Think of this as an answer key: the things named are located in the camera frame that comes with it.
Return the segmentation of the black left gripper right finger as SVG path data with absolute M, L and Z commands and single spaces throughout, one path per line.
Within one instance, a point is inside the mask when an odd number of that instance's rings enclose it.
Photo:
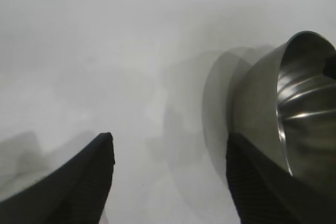
M 226 178 L 241 223 L 335 223 L 335 201 L 289 175 L 230 133 Z

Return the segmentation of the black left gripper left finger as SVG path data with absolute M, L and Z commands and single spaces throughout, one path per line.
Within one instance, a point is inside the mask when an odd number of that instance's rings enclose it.
M 99 223 L 115 165 L 113 137 L 100 133 L 56 171 L 1 202 L 1 223 Z

